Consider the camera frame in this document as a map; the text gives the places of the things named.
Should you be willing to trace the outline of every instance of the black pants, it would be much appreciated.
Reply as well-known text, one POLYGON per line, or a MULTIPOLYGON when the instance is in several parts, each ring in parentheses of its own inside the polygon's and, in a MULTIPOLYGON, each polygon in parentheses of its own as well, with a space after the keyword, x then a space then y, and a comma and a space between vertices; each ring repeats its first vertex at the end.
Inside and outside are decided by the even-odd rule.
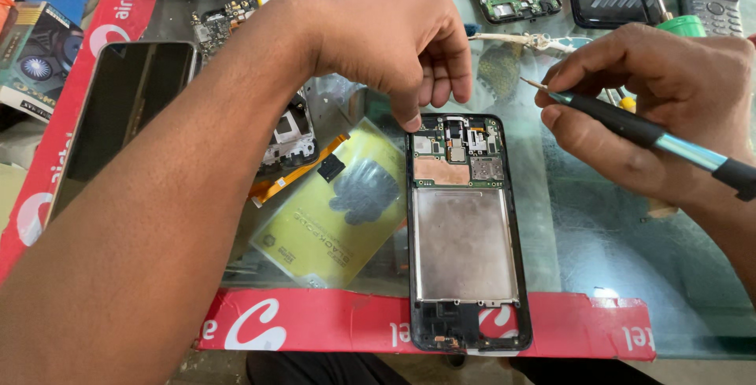
MULTIPOLYGON (((659 382, 619 360, 512 357, 510 364, 535 385, 612 383, 658 385, 659 382)), ((246 374, 252 385, 408 385, 386 363, 366 352, 250 351, 246 374)))

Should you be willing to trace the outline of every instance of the screwdriver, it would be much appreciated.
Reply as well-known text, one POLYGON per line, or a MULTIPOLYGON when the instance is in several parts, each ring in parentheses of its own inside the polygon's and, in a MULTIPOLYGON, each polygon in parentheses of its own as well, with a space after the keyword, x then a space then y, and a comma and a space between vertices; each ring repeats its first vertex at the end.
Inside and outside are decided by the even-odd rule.
POLYGON ((590 98, 570 91, 549 91, 538 82, 521 80, 545 91, 552 99, 580 110, 602 123, 615 134, 632 141, 641 148, 657 148, 681 157, 696 167, 712 173, 712 176, 738 191, 738 199, 749 202, 756 198, 756 167, 725 157, 713 150, 680 139, 662 126, 634 113, 621 109, 597 98, 590 98))

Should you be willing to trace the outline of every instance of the green cap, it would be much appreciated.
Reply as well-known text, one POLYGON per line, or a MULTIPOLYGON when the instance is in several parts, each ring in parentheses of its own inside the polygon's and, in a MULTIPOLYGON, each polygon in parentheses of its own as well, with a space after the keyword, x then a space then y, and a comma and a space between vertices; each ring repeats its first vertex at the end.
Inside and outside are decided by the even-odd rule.
POLYGON ((706 36, 706 30, 698 16, 673 17, 664 23, 659 23, 656 27, 678 36, 706 36))

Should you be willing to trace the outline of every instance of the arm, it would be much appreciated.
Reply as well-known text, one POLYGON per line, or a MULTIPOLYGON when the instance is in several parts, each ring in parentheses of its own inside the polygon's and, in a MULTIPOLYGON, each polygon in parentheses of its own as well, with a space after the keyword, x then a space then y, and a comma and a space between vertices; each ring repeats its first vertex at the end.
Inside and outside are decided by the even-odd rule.
POLYGON ((71 202, 0 287, 0 383, 163 383, 213 299, 280 114, 310 76, 388 92, 408 129, 418 104, 451 90, 467 100, 451 0, 365 1, 266 4, 71 202), (437 66, 425 75, 424 57, 437 66))
MULTIPOLYGON (((754 46, 744 39, 682 39, 629 25, 580 48, 544 79, 550 91, 598 95, 625 85, 638 114, 742 162, 749 147, 754 46)), ((742 202, 710 173, 642 149, 539 92, 541 119, 562 148, 622 187, 679 206, 723 250, 756 301, 756 202, 742 202)))

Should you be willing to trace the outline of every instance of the orange flex cable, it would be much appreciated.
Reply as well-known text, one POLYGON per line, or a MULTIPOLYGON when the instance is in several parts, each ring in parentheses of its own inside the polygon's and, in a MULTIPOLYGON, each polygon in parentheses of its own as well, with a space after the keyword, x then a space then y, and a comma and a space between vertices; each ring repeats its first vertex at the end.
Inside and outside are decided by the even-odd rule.
POLYGON ((276 180, 275 183, 271 183, 267 180, 261 181, 260 183, 255 183, 250 188, 250 193, 247 195, 246 199, 248 201, 251 200, 258 208, 261 207, 266 200, 270 199, 279 191, 283 190, 284 187, 287 187, 290 183, 292 183, 299 177, 304 176, 305 173, 310 169, 315 168, 317 164, 322 162, 323 159, 326 159, 328 155, 330 155, 336 148, 338 148, 344 141, 347 141, 348 139, 349 134, 339 135, 333 141, 331 141, 330 144, 328 144, 326 149, 321 150, 321 155, 317 157, 317 160, 315 162, 309 165, 305 165, 304 167, 298 167, 288 176, 281 177, 276 180))

